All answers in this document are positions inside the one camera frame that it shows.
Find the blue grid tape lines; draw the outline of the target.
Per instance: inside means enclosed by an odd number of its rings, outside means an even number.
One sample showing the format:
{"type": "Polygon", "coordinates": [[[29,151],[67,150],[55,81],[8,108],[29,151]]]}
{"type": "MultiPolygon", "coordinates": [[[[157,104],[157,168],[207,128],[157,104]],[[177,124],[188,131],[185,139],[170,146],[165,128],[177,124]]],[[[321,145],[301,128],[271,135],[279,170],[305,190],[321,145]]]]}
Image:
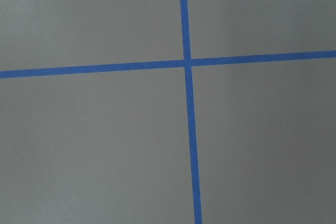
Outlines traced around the blue grid tape lines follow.
{"type": "Polygon", "coordinates": [[[188,0],[180,0],[180,17],[181,17],[181,30],[182,30],[183,59],[112,63],[103,65],[2,70],[1,78],[9,79],[9,78],[27,78],[27,77],[41,77],[41,76],[58,76],[67,74],[183,68],[185,79],[186,111],[187,111],[187,125],[188,125],[188,142],[190,150],[194,222],[202,223],[203,222],[202,201],[201,201],[201,187],[199,180],[197,130],[196,130],[196,118],[195,118],[192,69],[194,67],[234,65],[242,63],[328,59],[328,58],[335,58],[335,51],[329,50],[329,51],[311,51],[311,52],[291,52],[281,54],[263,54],[263,55],[194,59],[192,58],[191,54],[190,26],[188,18],[188,0]]]}

